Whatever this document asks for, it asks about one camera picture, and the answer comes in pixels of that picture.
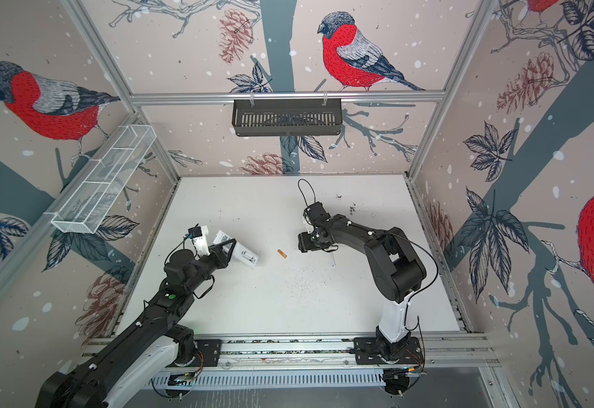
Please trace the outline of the white remote control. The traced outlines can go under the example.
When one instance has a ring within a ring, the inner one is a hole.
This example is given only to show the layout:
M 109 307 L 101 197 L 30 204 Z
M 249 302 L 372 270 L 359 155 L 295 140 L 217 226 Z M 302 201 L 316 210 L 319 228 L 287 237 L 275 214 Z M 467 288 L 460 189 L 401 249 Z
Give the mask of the white remote control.
M 232 239 L 232 237 L 228 236 L 223 231 L 218 231 L 215 235 L 214 244 L 221 243 L 222 241 L 226 241 L 228 239 Z M 242 245 L 240 242 L 237 242 L 237 246 L 233 251 L 232 258 L 235 258 L 252 269 L 255 268 L 259 263 L 259 255 L 251 251 L 246 246 Z

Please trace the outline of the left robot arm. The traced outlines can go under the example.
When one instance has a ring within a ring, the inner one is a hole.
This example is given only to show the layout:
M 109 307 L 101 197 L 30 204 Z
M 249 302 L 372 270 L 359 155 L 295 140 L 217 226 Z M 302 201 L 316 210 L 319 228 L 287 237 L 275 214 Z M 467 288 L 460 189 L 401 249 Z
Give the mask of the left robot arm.
M 173 252 L 165 279 L 142 313 L 86 363 L 69 373 L 56 372 L 42 385 L 38 407 L 123 407 L 165 367 L 216 366 L 220 341 L 198 341 L 181 319 L 198 299 L 196 290 L 226 268 L 237 246 L 234 239 L 195 256 Z

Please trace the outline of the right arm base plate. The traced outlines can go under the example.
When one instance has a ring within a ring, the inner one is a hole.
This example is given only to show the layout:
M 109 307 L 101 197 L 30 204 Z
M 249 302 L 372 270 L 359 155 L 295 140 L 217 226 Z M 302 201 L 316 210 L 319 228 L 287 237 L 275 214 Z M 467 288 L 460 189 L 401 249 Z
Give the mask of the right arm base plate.
M 353 354 L 360 366 L 419 366 L 424 363 L 422 346 L 415 337 L 402 338 L 397 343 L 389 343 L 384 338 L 354 338 Z

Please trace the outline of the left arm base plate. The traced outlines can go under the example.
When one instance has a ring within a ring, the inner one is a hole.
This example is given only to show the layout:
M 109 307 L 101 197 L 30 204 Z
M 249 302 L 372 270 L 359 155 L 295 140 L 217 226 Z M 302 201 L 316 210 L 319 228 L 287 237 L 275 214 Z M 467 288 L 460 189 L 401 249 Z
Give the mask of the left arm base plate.
M 220 359 L 220 339 L 192 339 L 179 343 L 176 359 L 171 367 L 216 367 Z

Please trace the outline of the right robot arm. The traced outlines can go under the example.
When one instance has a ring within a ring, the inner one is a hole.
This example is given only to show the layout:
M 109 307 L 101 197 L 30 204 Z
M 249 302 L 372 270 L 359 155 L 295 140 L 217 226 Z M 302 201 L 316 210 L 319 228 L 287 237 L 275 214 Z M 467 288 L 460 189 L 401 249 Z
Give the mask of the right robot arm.
M 303 219 L 310 229 L 298 235 L 302 253 L 330 252 L 341 246 L 358 251 L 366 256 L 373 282 L 385 299 L 375 340 L 356 350 L 357 363 L 380 358 L 387 364 L 423 365 L 424 352 L 407 323 L 411 300 L 427 271 L 405 233 L 397 227 L 373 229 L 342 214 L 331 215 L 321 202 L 307 206 Z

